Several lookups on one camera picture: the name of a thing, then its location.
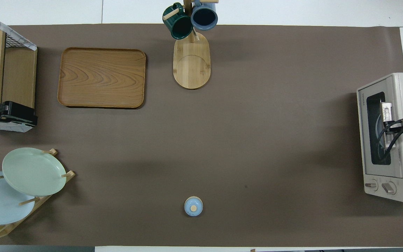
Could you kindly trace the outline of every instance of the blue mug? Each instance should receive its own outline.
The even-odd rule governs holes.
[[[200,0],[195,0],[191,22],[196,29],[211,30],[217,24],[217,19],[215,3],[200,3]]]

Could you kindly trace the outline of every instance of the black cable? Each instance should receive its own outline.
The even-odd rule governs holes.
[[[393,140],[390,142],[390,145],[388,146],[388,148],[385,150],[385,154],[383,155],[383,157],[381,157],[381,161],[384,161],[387,157],[388,157],[388,155],[389,155],[389,153],[390,153],[390,151],[391,151],[391,149],[393,148],[393,145],[395,145],[395,142],[397,141],[397,139],[400,137],[400,135],[402,135],[403,134],[403,128],[398,132],[398,134],[396,134],[396,136],[393,138]]]
[[[389,124],[379,133],[379,136],[377,137],[377,142],[376,142],[376,143],[377,143],[377,144],[380,143],[380,139],[382,139],[383,134],[384,134],[385,132],[387,132],[387,130],[388,130],[391,126],[393,126],[394,124],[397,124],[397,123],[401,123],[402,120],[403,120],[403,119],[399,119],[399,120],[397,120],[397,121],[392,121],[391,123],[389,123]]]

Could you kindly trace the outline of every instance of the mug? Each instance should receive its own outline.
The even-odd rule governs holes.
[[[191,22],[196,29],[211,30],[217,24],[217,19],[215,3],[200,3],[200,0],[195,0]]]
[[[176,40],[186,38],[192,32],[191,18],[184,13],[184,8],[180,3],[174,3],[164,10],[163,16],[178,9],[178,13],[171,16],[169,19],[163,20],[166,27],[171,32],[171,35]]]

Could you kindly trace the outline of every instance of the green mug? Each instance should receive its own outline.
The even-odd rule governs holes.
[[[169,31],[171,31],[171,35],[174,39],[182,40],[191,34],[193,28],[191,18],[184,13],[183,6],[180,3],[174,3],[164,10],[163,16],[176,9],[179,10],[178,13],[171,16],[169,19],[163,19],[163,22]]]

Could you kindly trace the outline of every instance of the dish rack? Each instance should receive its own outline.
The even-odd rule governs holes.
[[[52,156],[55,156],[58,152],[55,149],[51,149],[51,150],[44,150],[43,153],[49,153]],[[63,174],[62,177],[66,177],[66,183],[68,183],[76,174],[73,171],[68,171],[66,174]],[[28,201],[24,201],[19,203],[20,205],[23,204],[27,204],[30,202],[35,202],[34,203],[34,207],[32,208],[32,210],[30,211],[30,213],[24,217],[21,220],[18,220],[17,222],[13,222],[13,223],[9,223],[6,225],[0,225],[0,238],[7,236],[10,232],[12,232],[18,225],[20,225],[25,219],[27,219],[27,217],[29,217],[33,212],[35,212],[43,203],[45,203],[52,195],[48,195],[48,196],[36,196],[33,199],[30,199]]]

